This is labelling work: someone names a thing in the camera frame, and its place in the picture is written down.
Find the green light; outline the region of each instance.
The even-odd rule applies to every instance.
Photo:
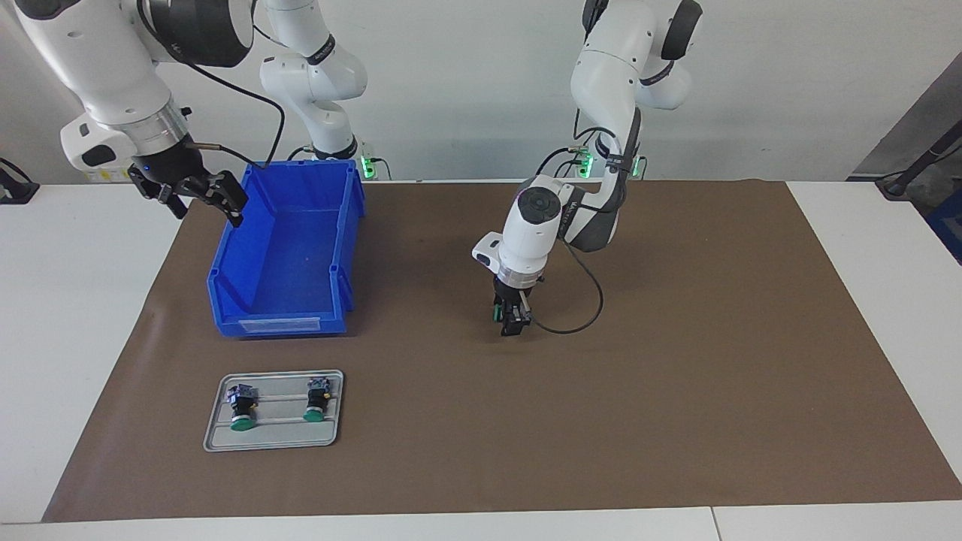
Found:
[[[592,176],[592,166],[595,164],[595,155],[587,150],[579,152],[581,154],[581,164],[578,166],[578,176],[588,178]]]
[[[370,158],[367,156],[361,156],[361,169],[364,170],[365,178],[374,178],[377,174],[377,170],[374,168],[374,164],[371,162]]]

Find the gray tray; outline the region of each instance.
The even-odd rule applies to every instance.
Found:
[[[307,383],[319,376],[330,379],[332,397],[324,421],[308,423],[301,417],[307,405]],[[233,411],[224,398],[227,389],[239,383],[257,388],[258,393],[258,405],[254,409],[257,424],[244,432],[231,430]],[[251,451],[331,445],[338,437],[343,384],[344,374],[338,370],[225,375],[217,387],[204,436],[204,450]]]

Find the blue plastic bin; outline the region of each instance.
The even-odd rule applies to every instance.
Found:
[[[224,336],[338,334],[354,309],[351,259],[364,190],[353,161],[247,167],[250,199],[207,279]]]

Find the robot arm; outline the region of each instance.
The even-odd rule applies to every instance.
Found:
[[[262,1],[274,33],[292,51],[264,60],[262,86],[303,119],[320,160],[354,158],[358,141],[347,113],[334,102],[364,93],[364,66],[337,44],[317,0]]]
[[[606,160],[596,193],[538,175],[521,185],[503,232],[489,233],[473,251],[493,272],[495,318],[502,336],[520,334],[532,318],[526,304],[541,280],[555,239],[581,251],[607,246],[615,235],[639,147],[638,104],[677,108],[691,87],[674,66],[691,46],[701,16],[695,0],[682,0],[659,17],[643,0],[589,0],[588,35],[571,75],[571,94],[604,134],[596,148]]]
[[[243,0],[16,0],[27,35],[85,112],[64,127],[61,141],[78,168],[120,166],[133,157],[131,177],[148,198],[182,218],[180,195],[197,197],[235,225],[246,195],[229,171],[211,174],[193,147],[184,111],[158,77],[160,45],[145,42],[138,8],[149,11],[155,32],[177,43],[197,64],[234,65],[251,36],[250,4]],[[185,26],[186,18],[193,25]]]

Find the small component in tray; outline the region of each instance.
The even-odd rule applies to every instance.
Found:
[[[257,389],[240,383],[227,390],[226,399],[234,410],[234,415],[231,417],[231,430],[243,432],[253,428]]]
[[[326,377],[313,377],[307,383],[307,409],[304,420],[320,423],[327,413],[327,402],[331,399],[331,381]]]

